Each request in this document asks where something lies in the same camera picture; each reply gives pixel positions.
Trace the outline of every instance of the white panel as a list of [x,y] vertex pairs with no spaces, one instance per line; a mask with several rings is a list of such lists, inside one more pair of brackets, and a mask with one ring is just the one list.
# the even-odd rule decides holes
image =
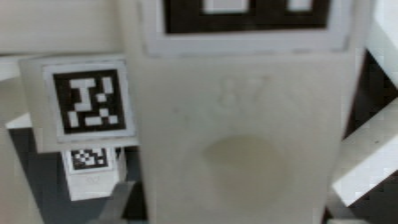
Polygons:
[[313,0],[288,0],[288,10],[290,11],[312,11]]
[[153,57],[340,51],[347,46],[352,0],[331,0],[326,29],[200,32],[189,35],[166,33],[162,7],[162,0],[143,0],[146,50]]
[[246,13],[251,0],[203,0],[205,13]]
[[121,3],[150,222],[320,223],[372,1],[354,1],[347,51],[168,59]]
[[[27,91],[29,111],[33,116],[34,136],[38,141],[38,151],[54,152],[82,147],[105,147],[120,145],[137,145],[132,104],[129,101],[129,83],[123,78],[127,67],[123,65],[123,55],[82,55],[38,58],[22,61],[24,84]],[[77,71],[118,69],[121,80],[121,97],[127,102],[123,107],[127,128],[114,131],[66,134],[61,122],[59,104],[56,89],[45,82],[45,68],[54,68],[54,72],[72,73]]]
[[8,123],[8,129],[13,128],[33,128],[31,115],[24,114],[15,120]]
[[114,0],[0,0],[0,53],[121,50]]

